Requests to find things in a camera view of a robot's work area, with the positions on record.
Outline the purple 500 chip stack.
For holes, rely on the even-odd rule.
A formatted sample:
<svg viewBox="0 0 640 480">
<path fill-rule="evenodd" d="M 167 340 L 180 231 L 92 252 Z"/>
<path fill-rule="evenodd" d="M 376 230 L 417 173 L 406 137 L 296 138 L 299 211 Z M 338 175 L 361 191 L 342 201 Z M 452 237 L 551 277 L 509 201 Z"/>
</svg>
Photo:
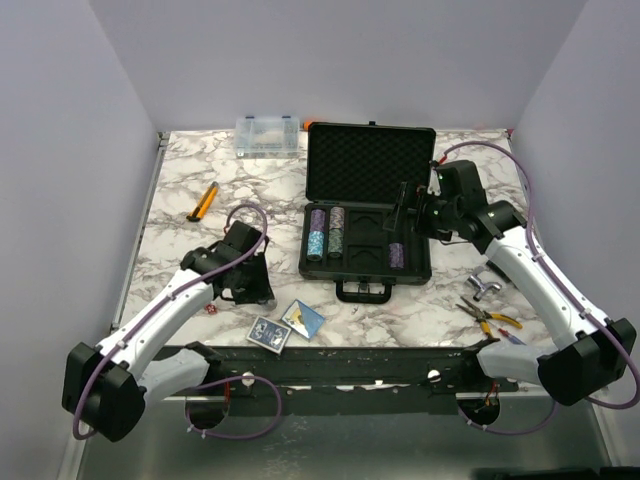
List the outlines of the purple 500 chip stack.
<svg viewBox="0 0 640 480">
<path fill-rule="evenodd" d="M 404 246 L 401 243 L 394 242 L 389 245 L 389 266 L 394 270 L 404 268 Z"/>
</svg>

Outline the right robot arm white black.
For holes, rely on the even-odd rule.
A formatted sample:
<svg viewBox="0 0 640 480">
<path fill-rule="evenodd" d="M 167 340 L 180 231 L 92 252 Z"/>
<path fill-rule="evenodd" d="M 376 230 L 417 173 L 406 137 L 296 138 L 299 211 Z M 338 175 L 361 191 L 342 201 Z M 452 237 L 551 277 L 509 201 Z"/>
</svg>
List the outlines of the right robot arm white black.
<svg viewBox="0 0 640 480">
<path fill-rule="evenodd" d="M 421 236 L 457 234 L 495 264 L 535 310 L 554 349 L 492 341 L 460 367 L 460 379 L 480 392 L 496 377 L 542 386 L 571 406 L 619 380 L 637 376 L 630 353 L 637 332 L 625 318 L 613 321 L 588 301 L 546 255 L 530 224 L 508 201 L 489 202 L 476 165 L 468 160 L 436 164 L 439 191 L 403 182 L 384 227 L 409 226 Z"/>
</svg>

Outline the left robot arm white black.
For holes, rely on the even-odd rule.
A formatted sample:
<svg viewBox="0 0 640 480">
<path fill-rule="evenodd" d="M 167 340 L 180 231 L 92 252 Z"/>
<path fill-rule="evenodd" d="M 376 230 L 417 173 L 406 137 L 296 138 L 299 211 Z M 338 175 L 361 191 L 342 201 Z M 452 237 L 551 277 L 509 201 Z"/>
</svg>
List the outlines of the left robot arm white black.
<svg viewBox="0 0 640 480">
<path fill-rule="evenodd" d="M 272 300 L 266 232 L 241 221 L 225 232 L 213 245 L 189 251 L 167 286 L 125 326 L 94 346 L 79 343 L 68 354 L 62 406 L 73 416 L 76 439 L 99 433 L 117 442 L 159 401 L 184 389 L 209 395 L 220 387 L 222 372 L 202 347 L 184 347 L 164 360 L 157 355 L 225 290 L 252 287 L 251 302 Z"/>
</svg>

